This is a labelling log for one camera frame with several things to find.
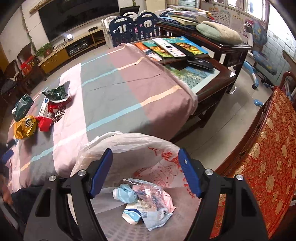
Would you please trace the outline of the white blue toothpaste box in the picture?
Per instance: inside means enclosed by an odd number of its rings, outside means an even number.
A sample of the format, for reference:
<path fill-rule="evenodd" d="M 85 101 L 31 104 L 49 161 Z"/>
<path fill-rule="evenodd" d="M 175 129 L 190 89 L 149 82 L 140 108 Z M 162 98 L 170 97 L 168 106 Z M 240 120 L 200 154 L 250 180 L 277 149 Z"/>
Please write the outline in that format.
<path fill-rule="evenodd" d="M 41 108 L 39 110 L 38 116 L 49 118 L 50 114 L 48 113 L 48 103 L 49 103 L 49 99 L 45 97 L 41 104 Z"/>

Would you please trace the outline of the white remote control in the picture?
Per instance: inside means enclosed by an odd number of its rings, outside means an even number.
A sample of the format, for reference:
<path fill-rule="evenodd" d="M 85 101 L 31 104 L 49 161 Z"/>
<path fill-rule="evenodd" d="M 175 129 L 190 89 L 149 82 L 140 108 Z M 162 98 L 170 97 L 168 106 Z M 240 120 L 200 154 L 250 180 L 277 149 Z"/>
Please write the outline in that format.
<path fill-rule="evenodd" d="M 186 57 L 186 54 L 181 52 L 179 49 L 174 47 L 172 44 L 168 43 L 162 38 L 154 38 L 153 41 L 160 47 L 162 47 L 165 51 L 171 54 L 174 58 L 183 58 Z"/>

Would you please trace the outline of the black remote control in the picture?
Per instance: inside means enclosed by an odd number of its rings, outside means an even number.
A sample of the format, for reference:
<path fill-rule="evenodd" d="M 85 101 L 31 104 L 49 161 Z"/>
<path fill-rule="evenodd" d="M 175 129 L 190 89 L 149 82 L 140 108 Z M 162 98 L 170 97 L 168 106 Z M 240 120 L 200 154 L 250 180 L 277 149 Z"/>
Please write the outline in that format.
<path fill-rule="evenodd" d="M 210 63 L 209 61 L 195 57 L 195 55 L 193 53 L 191 53 L 187 49 L 177 45 L 176 43 L 171 43 L 171 44 L 174 47 L 176 47 L 177 49 L 179 49 L 181 52 L 186 54 L 187 62 L 190 65 L 193 65 L 193 66 L 196 66 L 196 67 L 199 67 L 199 68 L 202 68 L 202 69 L 206 69 L 206 70 L 209 70 L 209 71 L 212 71 L 214 69 L 212 63 Z"/>

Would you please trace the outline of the green cushion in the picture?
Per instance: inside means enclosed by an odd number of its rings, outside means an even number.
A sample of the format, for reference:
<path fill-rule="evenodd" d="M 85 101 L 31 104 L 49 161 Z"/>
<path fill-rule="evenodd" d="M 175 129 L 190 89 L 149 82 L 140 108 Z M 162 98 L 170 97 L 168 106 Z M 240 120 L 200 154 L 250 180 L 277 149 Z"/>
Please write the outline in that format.
<path fill-rule="evenodd" d="M 216 22 L 203 21 L 196 25 L 199 33 L 205 37 L 227 45 L 239 45 L 242 38 L 235 30 Z"/>

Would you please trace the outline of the blue white baby fence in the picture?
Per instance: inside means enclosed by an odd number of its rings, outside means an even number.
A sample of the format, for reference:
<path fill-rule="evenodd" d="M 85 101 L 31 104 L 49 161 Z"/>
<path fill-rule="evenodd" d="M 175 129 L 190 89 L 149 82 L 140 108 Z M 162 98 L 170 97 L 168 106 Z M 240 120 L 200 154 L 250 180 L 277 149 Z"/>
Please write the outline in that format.
<path fill-rule="evenodd" d="M 136 14 L 135 19 L 130 16 L 110 16 L 102 20 L 102 30 L 107 47 L 111 49 L 121 43 L 131 43 L 159 36 L 158 21 L 158 16 L 150 11 Z"/>

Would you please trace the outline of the large black television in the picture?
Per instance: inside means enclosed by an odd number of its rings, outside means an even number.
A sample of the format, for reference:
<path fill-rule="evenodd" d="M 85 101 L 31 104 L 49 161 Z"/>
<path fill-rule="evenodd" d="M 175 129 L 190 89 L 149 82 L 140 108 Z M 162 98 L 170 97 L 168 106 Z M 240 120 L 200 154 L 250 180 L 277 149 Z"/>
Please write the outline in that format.
<path fill-rule="evenodd" d="M 51 41 L 67 30 L 118 10 L 117 0 L 59 0 L 39 9 L 39 16 Z"/>

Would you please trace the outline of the potted green plant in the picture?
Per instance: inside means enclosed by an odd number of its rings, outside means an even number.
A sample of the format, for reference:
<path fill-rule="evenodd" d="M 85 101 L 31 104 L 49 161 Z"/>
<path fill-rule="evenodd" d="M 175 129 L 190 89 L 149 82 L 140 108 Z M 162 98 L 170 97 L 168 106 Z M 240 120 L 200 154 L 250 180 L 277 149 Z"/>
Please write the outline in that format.
<path fill-rule="evenodd" d="M 37 57 L 44 57 L 46 58 L 53 52 L 53 47 L 51 43 L 44 44 L 37 52 L 36 56 Z"/>

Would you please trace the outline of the pink plastic bag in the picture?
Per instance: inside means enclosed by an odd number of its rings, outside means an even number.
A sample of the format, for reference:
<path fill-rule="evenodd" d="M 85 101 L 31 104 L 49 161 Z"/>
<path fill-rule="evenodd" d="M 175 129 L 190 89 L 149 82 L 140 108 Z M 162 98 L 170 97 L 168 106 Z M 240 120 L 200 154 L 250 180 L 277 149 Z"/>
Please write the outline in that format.
<path fill-rule="evenodd" d="M 173 205 L 171 196 L 163 188 L 155 185 L 133 185 L 132 189 L 140 200 L 143 200 L 152 210 L 166 208 L 173 213 L 176 207 Z"/>

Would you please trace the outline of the white blue paper cup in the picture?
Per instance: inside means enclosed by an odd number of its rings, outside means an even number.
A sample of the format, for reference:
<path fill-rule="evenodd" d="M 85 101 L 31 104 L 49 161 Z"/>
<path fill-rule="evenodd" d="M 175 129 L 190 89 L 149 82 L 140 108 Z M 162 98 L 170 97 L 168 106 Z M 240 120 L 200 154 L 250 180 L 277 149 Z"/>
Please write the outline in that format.
<path fill-rule="evenodd" d="M 131 225 L 136 225 L 141 220 L 142 216 L 140 211 L 137 209 L 135 203 L 127 204 L 123 213 L 122 218 Z"/>

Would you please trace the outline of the clear crushed plastic bottle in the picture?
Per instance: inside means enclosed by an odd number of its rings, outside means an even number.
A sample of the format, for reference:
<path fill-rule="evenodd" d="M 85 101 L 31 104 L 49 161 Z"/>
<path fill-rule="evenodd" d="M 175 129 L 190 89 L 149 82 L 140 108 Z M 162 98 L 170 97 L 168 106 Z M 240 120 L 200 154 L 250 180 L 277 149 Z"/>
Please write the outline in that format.
<path fill-rule="evenodd" d="M 171 196 L 163 187 L 148 181 L 129 178 L 128 182 L 137 195 L 135 204 L 146 228 L 152 231 L 164 226 L 176 209 Z"/>

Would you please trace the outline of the yellow snack bag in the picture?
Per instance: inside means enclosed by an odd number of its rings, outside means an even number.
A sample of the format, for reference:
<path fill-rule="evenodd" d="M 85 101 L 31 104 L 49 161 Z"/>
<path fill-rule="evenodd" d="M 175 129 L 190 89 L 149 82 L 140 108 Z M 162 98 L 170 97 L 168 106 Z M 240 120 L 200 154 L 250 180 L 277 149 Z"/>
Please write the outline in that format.
<path fill-rule="evenodd" d="M 13 124 L 14 138 L 20 140 L 32 136 L 37 128 L 37 120 L 33 115 L 28 115 Z"/>

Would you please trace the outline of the red gold floral chair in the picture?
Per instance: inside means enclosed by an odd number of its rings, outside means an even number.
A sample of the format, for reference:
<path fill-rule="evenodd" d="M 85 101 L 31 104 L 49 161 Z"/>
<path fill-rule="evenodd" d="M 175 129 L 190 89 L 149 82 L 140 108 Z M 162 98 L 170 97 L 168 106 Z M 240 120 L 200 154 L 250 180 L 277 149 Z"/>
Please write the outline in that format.
<path fill-rule="evenodd" d="M 274 87 L 243 139 L 216 171 L 221 176 L 244 177 L 268 236 L 275 236 L 295 196 L 295 104 L 283 84 Z"/>

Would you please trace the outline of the red gift box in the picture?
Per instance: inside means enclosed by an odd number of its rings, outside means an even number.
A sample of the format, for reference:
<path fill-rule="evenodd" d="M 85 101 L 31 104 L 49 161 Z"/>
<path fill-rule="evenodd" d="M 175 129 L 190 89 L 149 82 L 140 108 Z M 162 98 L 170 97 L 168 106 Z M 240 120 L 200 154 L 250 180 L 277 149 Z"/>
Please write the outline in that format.
<path fill-rule="evenodd" d="M 27 76 L 34 67 L 36 67 L 38 65 L 38 61 L 36 59 L 35 55 L 32 55 L 28 58 L 27 61 L 25 61 L 22 65 L 21 65 L 21 70 L 24 76 Z"/>

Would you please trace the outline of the dark green foil wrapper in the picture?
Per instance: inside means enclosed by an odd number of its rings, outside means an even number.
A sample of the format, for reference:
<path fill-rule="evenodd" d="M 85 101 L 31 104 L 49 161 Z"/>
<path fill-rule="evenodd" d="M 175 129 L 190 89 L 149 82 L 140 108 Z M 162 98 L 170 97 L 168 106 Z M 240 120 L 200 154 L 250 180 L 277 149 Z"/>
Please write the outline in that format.
<path fill-rule="evenodd" d="M 43 91 L 42 94 L 53 103 L 61 103 L 70 97 L 69 85 L 70 81 L 67 81 L 55 89 Z"/>

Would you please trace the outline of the wooden TV cabinet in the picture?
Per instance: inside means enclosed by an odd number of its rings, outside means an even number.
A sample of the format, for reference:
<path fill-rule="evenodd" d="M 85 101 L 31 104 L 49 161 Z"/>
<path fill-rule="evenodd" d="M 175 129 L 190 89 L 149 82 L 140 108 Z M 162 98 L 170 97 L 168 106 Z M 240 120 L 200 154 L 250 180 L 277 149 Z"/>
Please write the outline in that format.
<path fill-rule="evenodd" d="M 46 73 L 49 74 L 59 66 L 67 61 L 88 51 L 89 49 L 100 47 L 106 43 L 103 30 L 95 29 L 78 36 L 74 40 L 68 42 L 64 46 L 53 51 L 49 56 L 44 58 L 38 66 Z"/>

